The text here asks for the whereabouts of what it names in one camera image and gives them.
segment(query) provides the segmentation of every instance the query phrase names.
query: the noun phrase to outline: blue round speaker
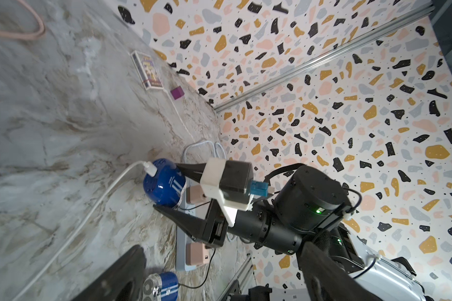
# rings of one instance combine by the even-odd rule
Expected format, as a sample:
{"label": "blue round speaker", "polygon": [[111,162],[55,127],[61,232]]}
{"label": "blue round speaker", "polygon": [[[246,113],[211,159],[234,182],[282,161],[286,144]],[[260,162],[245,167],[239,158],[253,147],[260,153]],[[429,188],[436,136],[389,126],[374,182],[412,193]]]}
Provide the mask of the blue round speaker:
{"label": "blue round speaker", "polygon": [[144,301],[176,301],[179,282],[176,274],[165,272],[151,274],[144,281]]}
{"label": "blue round speaker", "polygon": [[174,208],[179,203],[186,178],[176,164],[168,159],[158,159],[152,164],[157,167],[157,172],[154,177],[146,174],[144,191],[156,204]]}

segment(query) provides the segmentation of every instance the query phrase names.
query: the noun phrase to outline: power strip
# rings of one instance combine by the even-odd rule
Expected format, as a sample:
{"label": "power strip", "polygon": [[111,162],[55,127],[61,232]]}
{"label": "power strip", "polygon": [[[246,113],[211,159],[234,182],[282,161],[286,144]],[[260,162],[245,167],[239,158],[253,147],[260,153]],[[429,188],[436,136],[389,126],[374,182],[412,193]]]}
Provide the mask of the power strip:
{"label": "power strip", "polygon": [[[188,186],[194,186],[199,185],[198,183],[187,179],[187,185]],[[183,195],[183,201],[181,202],[181,205],[179,205],[179,209],[188,209],[198,206],[198,204],[188,204],[186,202],[187,200],[187,193],[189,193],[188,189],[184,191]],[[201,219],[204,219],[206,217],[206,213],[208,211],[208,205],[201,206],[199,208],[193,209],[193,210],[182,210],[184,213],[199,217]],[[186,233],[184,233],[181,228],[177,227],[176,232],[176,270],[177,271],[192,271],[196,268],[195,265],[187,265],[186,264],[186,245],[191,244],[194,241],[189,238]]]}

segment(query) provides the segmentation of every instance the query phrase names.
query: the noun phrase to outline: blue connector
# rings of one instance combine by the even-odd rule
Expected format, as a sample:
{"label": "blue connector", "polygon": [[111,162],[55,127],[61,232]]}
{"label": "blue connector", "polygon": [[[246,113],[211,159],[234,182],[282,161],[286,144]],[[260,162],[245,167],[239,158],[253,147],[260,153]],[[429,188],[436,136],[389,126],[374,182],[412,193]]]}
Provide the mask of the blue connector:
{"label": "blue connector", "polygon": [[250,194],[255,196],[268,196],[268,183],[252,181]]}

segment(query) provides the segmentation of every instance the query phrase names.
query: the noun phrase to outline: pink power adapter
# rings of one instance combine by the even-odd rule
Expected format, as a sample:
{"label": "pink power adapter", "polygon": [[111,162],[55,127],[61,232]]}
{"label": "pink power adapter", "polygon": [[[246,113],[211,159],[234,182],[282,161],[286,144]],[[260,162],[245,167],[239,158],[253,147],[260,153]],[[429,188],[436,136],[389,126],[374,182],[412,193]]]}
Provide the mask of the pink power adapter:
{"label": "pink power adapter", "polygon": [[186,245],[186,264],[203,265],[209,262],[209,251],[200,242],[193,242]]}

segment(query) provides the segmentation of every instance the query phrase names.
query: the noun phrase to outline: white cable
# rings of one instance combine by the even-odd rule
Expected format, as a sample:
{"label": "white cable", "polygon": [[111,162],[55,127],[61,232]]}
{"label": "white cable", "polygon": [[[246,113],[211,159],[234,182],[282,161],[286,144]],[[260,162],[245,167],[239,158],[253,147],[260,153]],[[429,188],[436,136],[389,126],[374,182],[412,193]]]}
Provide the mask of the white cable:
{"label": "white cable", "polygon": [[229,237],[229,235],[230,235],[231,233],[226,233],[226,237],[228,238],[228,241],[229,242],[233,242],[233,241],[235,241],[238,237],[236,236],[236,235],[234,235],[234,234],[231,234],[232,236],[233,236],[233,238],[230,238]]}
{"label": "white cable", "polygon": [[342,213],[343,213],[344,220],[351,220],[353,213],[346,213],[345,211],[343,211]]}
{"label": "white cable", "polygon": [[203,144],[206,144],[206,143],[211,144],[212,156],[213,157],[219,158],[219,155],[218,155],[218,152],[217,152],[217,149],[216,149],[216,147],[219,147],[219,149],[221,149],[221,151],[223,152],[223,159],[226,159],[226,152],[224,151],[223,146],[219,142],[213,143],[212,141],[206,140],[206,141],[201,141],[201,142],[198,142],[198,143],[194,143],[194,144],[188,145],[184,149],[184,152],[183,152],[183,162],[186,163],[186,154],[187,154],[187,151],[189,150],[189,148],[192,148],[194,146],[203,145]]}
{"label": "white cable", "polygon": [[182,203],[183,200],[184,200],[186,188],[187,188],[187,185],[186,185],[186,183],[184,183],[184,186],[183,186],[183,188],[181,189],[181,194],[179,195],[179,202],[177,202],[176,206],[174,206],[173,209],[179,208],[179,206],[181,206],[181,203]]}
{"label": "white cable", "polygon": [[80,232],[80,230],[84,227],[87,220],[91,217],[93,212],[97,209],[97,207],[102,203],[105,196],[114,188],[115,185],[121,180],[121,178],[128,173],[134,166],[142,164],[144,166],[145,171],[151,175],[154,176],[156,174],[156,167],[152,165],[150,162],[146,161],[137,161],[133,164],[129,165],[120,175],[117,177],[117,179],[109,186],[109,188],[106,189],[104,194],[97,200],[97,202],[94,204],[94,206],[90,209],[89,213],[84,217],[82,222],[79,224],[79,226],[75,229],[74,232],[69,236],[69,238],[66,240],[66,242],[60,247],[60,249],[55,253],[55,255],[44,265],[44,267],[35,275],[35,277],[30,280],[26,286],[15,296],[15,298],[12,299],[12,301],[17,301],[20,297],[23,296],[25,292],[28,291],[28,289],[45,273],[45,271],[50,267],[50,265],[54,262],[54,260],[57,259],[59,254],[72,242],[72,240],[76,237],[76,235]]}
{"label": "white cable", "polygon": [[184,129],[187,131],[187,133],[191,136],[192,141],[194,141],[194,137],[191,134],[191,132],[187,129],[186,124],[184,123],[183,119],[181,118],[181,115],[179,115],[179,112],[176,108],[176,106],[174,105],[174,99],[171,97],[171,94],[169,92],[166,91],[166,88],[162,88],[162,90],[167,94],[167,96],[169,97],[169,100],[171,101],[171,105],[174,108],[174,111],[176,111],[177,117],[179,118],[179,121],[181,121],[181,123],[183,124]]}

